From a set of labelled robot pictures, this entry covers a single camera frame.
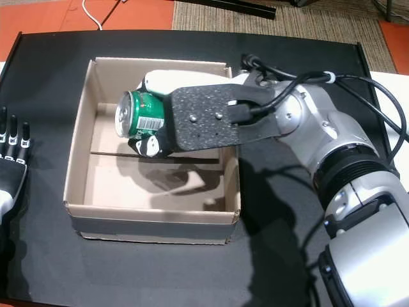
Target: brown carpet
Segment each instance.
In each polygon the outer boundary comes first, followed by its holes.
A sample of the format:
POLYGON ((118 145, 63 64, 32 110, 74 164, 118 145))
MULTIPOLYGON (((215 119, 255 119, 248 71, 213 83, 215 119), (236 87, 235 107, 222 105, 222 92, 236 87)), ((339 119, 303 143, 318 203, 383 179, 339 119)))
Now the brown carpet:
MULTIPOLYGON (((276 19, 268 20, 175 1, 173 29, 279 35, 343 43, 360 42, 371 70, 396 72, 378 24, 381 15, 371 0, 321 0, 304 8, 295 8, 279 1, 252 2, 276 7, 276 19)), ((407 2, 408 0, 395 0, 394 11, 407 14, 409 3, 404 5, 407 2)))

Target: black tabletop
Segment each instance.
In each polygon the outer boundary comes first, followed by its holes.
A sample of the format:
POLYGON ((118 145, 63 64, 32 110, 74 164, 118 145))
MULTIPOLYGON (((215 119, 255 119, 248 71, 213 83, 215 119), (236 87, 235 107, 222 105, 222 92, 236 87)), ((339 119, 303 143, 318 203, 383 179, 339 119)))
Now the black tabletop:
MULTIPOLYGON (((11 298, 66 306, 303 306, 328 242, 323 228, 301 246, 323 211, 309 175, 286 146, 270 139, 241 147, 243 214, 225 246, 85 240, 63 204, 73 125, 88 61, 96 56, 225 61, 239 69, 253 53, 285 70, 367 75, 358 45, 278 36, 181 31, 85 31, 23 35, 0 104, 31 122, 36 143, 21 210, 10 223, 11 298)), ((373 99, 369 88, 355 89, 373 99)), ((354 116, 382 155, 378 119, 348 94, 325 88, 354 116)))

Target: cable tie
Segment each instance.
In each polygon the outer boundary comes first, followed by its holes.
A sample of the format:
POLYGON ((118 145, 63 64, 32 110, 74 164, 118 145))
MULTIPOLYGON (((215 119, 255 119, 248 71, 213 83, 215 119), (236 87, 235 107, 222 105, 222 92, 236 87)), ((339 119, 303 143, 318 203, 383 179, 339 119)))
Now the cable tie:
POLYGON ((337 77, 335 76, 335 74, 333 72, 324 72, 324 73, 330 76, 330 79, 328 81, 326 81, 325 83, 332 84, 337 79, 337 77))

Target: can lid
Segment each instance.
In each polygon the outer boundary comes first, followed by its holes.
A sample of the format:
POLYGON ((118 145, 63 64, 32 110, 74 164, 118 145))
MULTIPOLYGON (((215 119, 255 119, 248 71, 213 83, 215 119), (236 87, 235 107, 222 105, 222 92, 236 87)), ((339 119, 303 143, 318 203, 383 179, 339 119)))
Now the can lid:
POLYGON ((129 137, 129 130, 134 119, 134 97, 130 91, 124 92, 115 112, 115 130, 121 138, 129 137))

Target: cardboard box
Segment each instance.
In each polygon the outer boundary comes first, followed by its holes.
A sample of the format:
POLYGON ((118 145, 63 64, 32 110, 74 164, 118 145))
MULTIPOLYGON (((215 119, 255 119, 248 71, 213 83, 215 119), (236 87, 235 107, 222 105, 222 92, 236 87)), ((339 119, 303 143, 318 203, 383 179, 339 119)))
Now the cardboard box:
POLYGON ((114 128, 116 104, 154 69, 231 77, 225 63, 97 58, 90 61, 64 190, 72 224, 90 239, 224 244, 240 215, 235 148, 146 159, 114 128))

